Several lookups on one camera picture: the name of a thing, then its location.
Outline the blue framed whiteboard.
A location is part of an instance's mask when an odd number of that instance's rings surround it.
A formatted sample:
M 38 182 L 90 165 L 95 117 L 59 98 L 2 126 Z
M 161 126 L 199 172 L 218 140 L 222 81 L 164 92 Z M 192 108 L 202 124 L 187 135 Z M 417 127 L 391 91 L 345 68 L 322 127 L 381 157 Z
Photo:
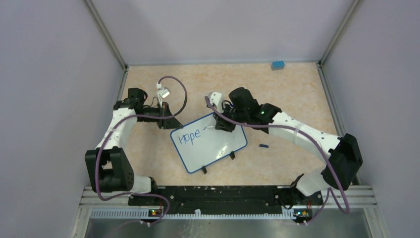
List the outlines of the blue framed whiteboard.
M 215 125 L 212 113 L 196 119 L 181 129 L 170 133 L 170 138 L 186 171 L 190 174 L 209 166 L 230 152 L 237 152 L 248 145 L 244 129 L 236 126 L 233 132 L 206 129 Z

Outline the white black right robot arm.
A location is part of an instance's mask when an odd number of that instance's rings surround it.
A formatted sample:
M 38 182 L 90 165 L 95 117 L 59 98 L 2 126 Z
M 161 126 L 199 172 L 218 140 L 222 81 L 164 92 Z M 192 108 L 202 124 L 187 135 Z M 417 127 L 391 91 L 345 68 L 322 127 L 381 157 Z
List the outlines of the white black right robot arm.
M 216 130 L 232 132 L 238 125 L 260 130 L 289 140 L 325 163 L 324 167 L 298 176 L 291 184 L 290 197 L 294 203 L 304 204 L 311 195 L 329 187 L 348 189 L 363 164 L 353 135 L 346 133 L 340 137 L 310 127 L 273 104 L 259 104 L 244 87 L 234 89 L 228 98 L 224 100 L 218 92 L 205 97 L 207 107 L 213 110 Z

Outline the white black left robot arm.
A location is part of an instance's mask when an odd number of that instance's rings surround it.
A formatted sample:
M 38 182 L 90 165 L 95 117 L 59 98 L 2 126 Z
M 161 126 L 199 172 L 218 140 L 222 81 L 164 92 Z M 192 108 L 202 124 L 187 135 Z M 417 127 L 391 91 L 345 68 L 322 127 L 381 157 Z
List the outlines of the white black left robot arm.
M 139 193 L 147 205 L 158 201 L 159 192 L 153 188 L 151 177 L 141 177 L 134 170 L 124 152 L 131 130 L 137 122 L 156 122 L 160 129 L 176 129 L 183 125 L 170 112 L 163 99 L 168 88 L 157 90 L 156 107 L 144 104 L 148 95 L 139 88 L 130 88 L 128 97 L 113 106 L 111 123 L 100 143 L 85 154 L 91 187 L 94 192 L 115 191 Z

